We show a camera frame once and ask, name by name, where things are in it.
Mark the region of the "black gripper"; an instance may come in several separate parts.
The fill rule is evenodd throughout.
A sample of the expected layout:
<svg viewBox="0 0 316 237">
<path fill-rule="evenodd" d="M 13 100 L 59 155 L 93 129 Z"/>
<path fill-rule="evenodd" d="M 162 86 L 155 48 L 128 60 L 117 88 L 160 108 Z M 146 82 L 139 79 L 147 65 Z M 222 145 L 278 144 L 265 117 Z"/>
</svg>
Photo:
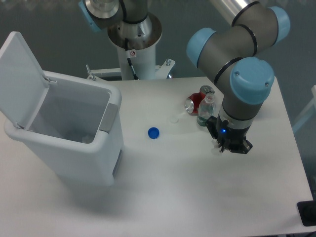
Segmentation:
<svg viewBox="0 0 316 237">
<path fill-rule="evenodd" d="M 246 139 L 246 134 L 250 127 L 235 129 L 229 127 L 227 120 L 221 120 L 211 116 L 206 127 L 211 134 L 214 148 L 221 147 L 220 152 L 228 150 L 232 153 L 247 154 L 252 149 L 252 144 Z"/>
</svg>

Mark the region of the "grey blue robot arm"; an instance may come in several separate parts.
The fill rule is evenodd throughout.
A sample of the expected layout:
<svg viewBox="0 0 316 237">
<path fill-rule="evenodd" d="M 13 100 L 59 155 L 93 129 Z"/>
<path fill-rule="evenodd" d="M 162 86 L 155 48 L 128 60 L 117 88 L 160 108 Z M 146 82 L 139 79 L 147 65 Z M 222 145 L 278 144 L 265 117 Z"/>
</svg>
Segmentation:
<svg viewBox="0 0 316 237">
<path fill-rule="evenodd" d="M 206 121 L 212 138 L 222 151 L 246 154 L 252 148 L 246 133 L 275 79 L 271 66 L 256 56 L 289 34 L 290 19 L 284 9 L 266 8 L 257 0 L 212 4 L 230 29 L 222 34 L 211 28 L 197 31 L 186 54 L 224 95 L 219 115 Z M 94 31 L 107 29 L 118 50 L 122 79 L 157 77 L 155 45 L 162 28 L 147 1 L 81 0 L 79 6 Z"/>
</svg>

